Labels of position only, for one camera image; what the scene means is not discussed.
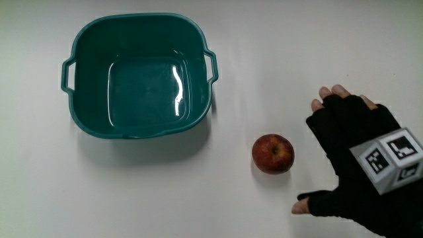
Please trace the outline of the person's right hand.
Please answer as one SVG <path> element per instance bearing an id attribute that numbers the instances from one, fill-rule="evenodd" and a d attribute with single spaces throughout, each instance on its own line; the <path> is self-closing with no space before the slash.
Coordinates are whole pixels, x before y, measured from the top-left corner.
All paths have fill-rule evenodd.
<path id="1" fill-rule="evenodd" d="M 325 151 L 338 187 L 297 196 L 293 214 L 351 219 L 388 238 L 422 238 L 422 181 L 380 195 L 350 148 L 400 128 L 390 111 L 343 86 L 321 87 L 306 123 Z"/>

